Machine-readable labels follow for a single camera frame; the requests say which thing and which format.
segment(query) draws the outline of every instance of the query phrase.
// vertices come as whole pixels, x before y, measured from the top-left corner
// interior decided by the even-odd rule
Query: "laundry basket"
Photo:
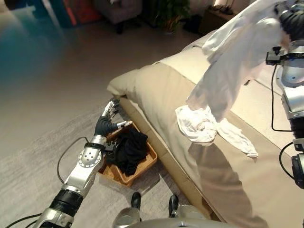
[[[130,128],[135,128],[137,131],[139,131],[139,129],[133,123],[129,127],[117,130],[116,132],[110,134],[107,137],[108,141],[114,140],[120,133],[130,130]],[[135,174],[127,176],[124,173],[122,173],[116,165],[108,165],[108,164],[106,164],[103,168],[101,168],[99,172],[104,177],[114,182],[130,187],[133,181],[137,177],[142,175],[151,166],[153,166],[156,163],[156,161],[157,161],[157,154],[155,150],[152,148],[152,146],[147,142],[147,156],[139,162]]]

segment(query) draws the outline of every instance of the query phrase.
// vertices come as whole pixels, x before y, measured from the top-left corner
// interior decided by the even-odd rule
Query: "beige duvet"
[[[304,191],[285,175],[280,150],[232,113],[228,120],[255,145],[253,160],[217,136],[211,146],[191,144],[179,131],[174,110],[194,84],[173,68],[156,64],[115,78],[108,90],[139,105],[215,212],[241,228],[302,228]],[[286,154],[283,162],[288,167]]]

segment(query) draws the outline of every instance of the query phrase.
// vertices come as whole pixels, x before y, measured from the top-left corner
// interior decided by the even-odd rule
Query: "green plant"
[[[167,32],[174,32],[180,19],[189,17],[189,0],[158,0],[156,24]]]

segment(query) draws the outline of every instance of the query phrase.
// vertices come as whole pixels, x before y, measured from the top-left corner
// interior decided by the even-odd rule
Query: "black cable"
[[[33,222],[31,222],[30,224],[28,224],[25,228],[29,228],[31,225],[35,224],[38,220],[35,220]]]
[[[78,142],[80,139],[85,139],[87,143],[89,142],[88,139],[87,139],[86,137],[84,137],[84,136],[79,137],[79,138],[76,139],[74,142],[72,142],[71,145],[69,145],[69,146],[66,148],[66,150],[62,153],[62,155],[60,156],[60,158],[59,158],[59,160],[58,160],[58,163],[57,163],[57,176],[58,176],[59,180],[61,181],[61,183],[64,183],[64,181],[62,180],[62,178],[61,178],[61,176],[60,176],[60,174],[59,174],[59,164],[60,164],[60,161],[61,161],[63,155],[65,155],[66,152],[67,152],[67,151],[68,151],[76,142]]]
[[[34,217],[38,217],[38,216],[40,216],[42,213],[40,213],[40,214],[36,214],[36,215],[30,215],[30,216],[26,216],[26,217],[24,217],[24,218],[21,218],[21,219],[18,219],[17,221],[14,221],[14,222],[12,222],[11,224],[9,224],[7,227],[5,227],[5,228],[10,228],[10,227],[12,227],[12,226],[14,226],[15,224],[17,224],[17,223],[19,223],[19,222],[21,222],[21,221],[24,221],[24,220],[27,220],[27,219],[31,219],[31,218],[34,218]]]
[[[78,139],[76,139],[74,142],[72,142],[72,144],[71,145],[69,145],[67,148],[66,148],[66,150],[62,153],[62,155],[60,156],[60,158],[59,158],[59,160],[58,160],[58,163],[57,163],[57,176],[58,176],[58,178],[60,179],[60,181],[62,182],[62,183],[64,183],[64,181],[62,180],[62,178],[60,177],[60,174],[59,174],[59,164],[60,164],[60,161],[61,161],[61,159],[62,159],[62,157],[66,154],[66,152],[76,143],[76,142],[78,142],[80,139],[85,139],[86,141],[87,141],[87,143],[89,142],[88,141],[88,139],[86,138],[86,137],[84,137],[84,136],[82,136],[82,137],[79,137]],[[19,220],[17,220],[17,221],[14,221],[13,223],[11,223],[11,224],[9,224],[7,227],[5,227],[5,228],[10,228],[10,227],[12,227],[13,225],[15,225],[15,224],[17,224],[17,223],[19,223],[19,222],[21,222],[21,221],[24,221],[24,220],[27,220],[27,219],[31,219],[31,218],[34,218],[34,217],[38,217],[38,216],[40,216],[42,213],[40,213],[40,214],[36,214],[36,215],[31,215],[31,216],[27,216],[27,217],[24,217],[24,218],[21,218],[21,219],[19,219]],[[37,222],[37,220],[36,221],[33,221],[32,223],[30,223],[30,224],[28,224],[25,228],[29,228],[31,225],[33,225],[35,222]]]
[[[282,154],[283,154],[284,150],[285,150],[288,146],[290,146],[290,145],[292,145],[292,144],[293,144],[293,143],[290,142],[289,144],[287,144],[287,145],[281,150],[280,155],[279,155],[279,161],[280,161],[280,165],[281,165],[282,169],[284,170],[284,172],[285,172],[289,177],[291,177],[292,179],[294,179],[294,177],[285,169],[285,167],[284,167],[284,165],[283,165],[283,163],[282,163]]]
[[[275,103],[275,96],[274,96],[274,77],[276,73],[276,67],[277,64],[275,65],[274,72],[272,74],[272,79],[271,79],[271,129],[274,130],[275,132],[292,132],[291,130],[277,130],[274,128],[274,103]]]

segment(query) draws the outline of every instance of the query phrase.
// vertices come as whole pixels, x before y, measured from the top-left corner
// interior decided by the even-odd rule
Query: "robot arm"
[[[285,2],[275,6],[283,30],[290,36],[288,53],[274,47],[267,55],[266,63],[281,65],[276,82],[283,91],[282,102],[294,133],[296,151],[292,157],[296,184],[304,189],[304,0],[298,0],[289,8]]]
[[[131,121],[111,123],[108,115],[113,111],[115,102],[110,101],[97,121],[92,140],[85,144],[79,154],[76,167],[72,170],[49,208],[45,209],[34,228],[70,227],[83,199],[90,191],[98,170],[104,163],[106,136],[119,128],[132,124]]]

